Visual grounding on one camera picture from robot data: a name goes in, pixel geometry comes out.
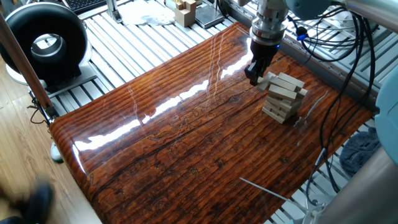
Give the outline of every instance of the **jenga tower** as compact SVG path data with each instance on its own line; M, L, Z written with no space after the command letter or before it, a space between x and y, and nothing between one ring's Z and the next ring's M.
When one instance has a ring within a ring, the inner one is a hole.
M268 85L262 111L282 124L300 108L307 90L303 89L304 82L284 73L276 76L269 72L264 78L259 78L257 89L264 91Z

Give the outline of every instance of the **glossy wooden table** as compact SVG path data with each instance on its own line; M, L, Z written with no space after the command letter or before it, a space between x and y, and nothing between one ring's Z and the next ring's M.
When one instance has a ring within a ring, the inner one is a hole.
M279 124L261 111L266 93L244 76L250 42L235 23L55 120L54 141L104 223L263 223L282 201L240 177L285 197L308 179L338 91L279 52L269 71L309 90L298 114ZM326 92L307 125L293 127ZM344 96L340 111L352 104ZM362 109L335 145L370 117Z

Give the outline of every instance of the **blue cloth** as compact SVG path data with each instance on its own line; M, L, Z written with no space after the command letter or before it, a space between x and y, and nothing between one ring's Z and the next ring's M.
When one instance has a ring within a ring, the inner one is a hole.
M381 147L376 128L361 131L351 137L340 155L340 164L348 175L354 176Z

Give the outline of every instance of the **wooden floor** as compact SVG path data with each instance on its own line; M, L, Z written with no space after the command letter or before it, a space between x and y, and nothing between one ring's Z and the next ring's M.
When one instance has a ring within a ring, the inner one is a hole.
M55 203L48 223L101 223L65 164L50 157L51 136L45 124L32 124L34 109L27 88L10 79L0 58L0 182L8 191L23 194L38 176L55 187ZM34 121L42 121L37 113ZM0 202L0 220L13 215Z

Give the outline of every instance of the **keyboard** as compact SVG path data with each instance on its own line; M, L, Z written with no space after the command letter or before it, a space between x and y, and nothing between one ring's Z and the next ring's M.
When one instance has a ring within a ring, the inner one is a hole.
M106 0L65 0L65 2L76 14L81 14L106 4Z

